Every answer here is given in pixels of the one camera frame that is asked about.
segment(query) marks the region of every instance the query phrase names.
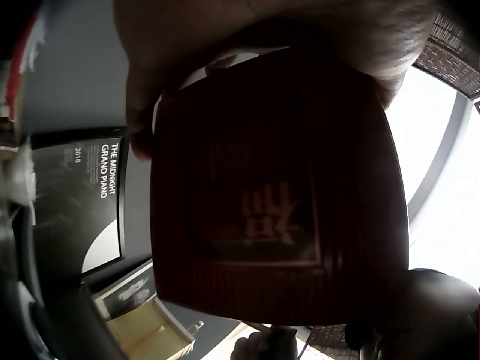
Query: person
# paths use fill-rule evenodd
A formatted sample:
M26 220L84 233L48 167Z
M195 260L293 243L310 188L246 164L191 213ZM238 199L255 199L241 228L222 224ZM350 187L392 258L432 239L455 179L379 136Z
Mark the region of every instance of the person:
M443 360L479 358L478 292L462 280L432 269L408 271L403 295L375 324L351 323L345 342L360 360ZM282 327L283 341L272 333L240 338L231 360L294 360L295 330Z
M195 70L293 41L370 75L386 108L432 28L434 0L114 0L129 63L127 133L149 161L154 107Z
M195 70L227 66L237 54L264 54L296 42L371 76L387 108L424 48L437 5L435 0L114 0L129 63L126 124L132 150L141 161L151 159L154 107ZM442 281L452 279L437 275L406 287L410 291L391 318L360 327L370 329L357 339L360 359L424 359L455 334L449 329L467 331L457 319L471 314L472 303L478 307L478 293L452 291L459 285L444 287ZM478 323L470 330L459 338L478 334ZM283 345L272 345L269 336L240 339L232 360L259 359L266 351L271 359L296 358L291 334Z

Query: bright sky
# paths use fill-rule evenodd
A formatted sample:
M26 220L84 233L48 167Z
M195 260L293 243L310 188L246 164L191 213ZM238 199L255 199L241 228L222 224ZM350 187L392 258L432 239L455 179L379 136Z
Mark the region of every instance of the bright sky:
M435 156L455 96L454 89L410 68L386 112L407 202ZM433 268L480 287L480 115L475 108L410 243L410 268Z

